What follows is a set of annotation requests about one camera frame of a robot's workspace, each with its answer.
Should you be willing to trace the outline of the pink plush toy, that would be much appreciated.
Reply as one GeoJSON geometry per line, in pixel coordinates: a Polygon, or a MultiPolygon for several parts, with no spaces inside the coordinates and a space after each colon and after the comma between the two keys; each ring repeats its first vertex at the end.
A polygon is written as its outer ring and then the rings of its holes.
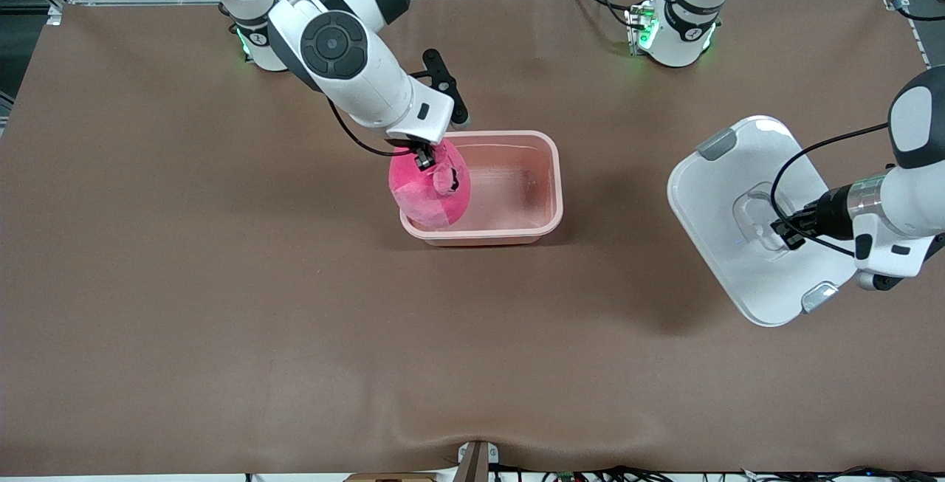
{"type": "Polygon", "coordinates": [[[435,163],[424,170],[415,154],[395,156],[388,167],[388,188],[399,210],[416,225],[441,230],[461,219],[470,206],[470,170],[453,142],[433,146],[435,163]]]}

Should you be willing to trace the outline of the pink plastic box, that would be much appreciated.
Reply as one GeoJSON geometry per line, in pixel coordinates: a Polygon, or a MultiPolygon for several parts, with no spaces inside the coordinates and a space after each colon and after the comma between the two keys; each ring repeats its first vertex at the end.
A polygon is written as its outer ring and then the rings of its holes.
{"type": "Polygon", "coordinates": [[[443,230],[423,227],[406,214],[402,226],[435,247],[530,244],[563,219],[560,156],[553,139],[537,130],[475,130],[446,135],[466,160],[470,203],[443,230]]]}

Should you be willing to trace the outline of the brown cardboard piece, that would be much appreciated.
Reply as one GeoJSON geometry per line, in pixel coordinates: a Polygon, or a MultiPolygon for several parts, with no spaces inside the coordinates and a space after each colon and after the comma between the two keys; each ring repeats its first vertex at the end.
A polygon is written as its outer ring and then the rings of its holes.
{"type": "Polygon", "coordinates": [[[352,473],[343,482],[438,482],[435,472],[352,473]]]}

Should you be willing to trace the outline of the white box lid grey latches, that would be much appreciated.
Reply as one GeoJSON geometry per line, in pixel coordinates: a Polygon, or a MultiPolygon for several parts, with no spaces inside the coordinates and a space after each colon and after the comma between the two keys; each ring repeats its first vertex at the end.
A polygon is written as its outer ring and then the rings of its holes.
{"type": "Polygon", "coordinates": [[[777,214],[800,210],[827,192],[807,158],[777,172],[800,153],[785,125],[757,115],[700,143],[675,166],[666,193],[673,213],[741,314],[779,327],[836,296],[855,274],[839,241],[806,242],[790,250],[771,230],[777,214]]]}

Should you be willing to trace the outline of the brown table mat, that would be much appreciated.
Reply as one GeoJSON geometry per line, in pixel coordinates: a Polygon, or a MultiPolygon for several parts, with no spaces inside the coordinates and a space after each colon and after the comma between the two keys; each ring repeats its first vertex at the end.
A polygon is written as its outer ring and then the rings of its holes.
{"type": "Polygon", "coordinates": [[[410,236],[387,162],[234,52],[215,7],[68,7],[0,137],[0,476],[438,469],[945,471],[945,255],[780,328],[730,303],[670,172],[767,114],[883,121],[924,61],[879,0],[731,0],[688,69],[578,0],[416,0],[475,129],[540,130],[560,226],[410,236]]]}

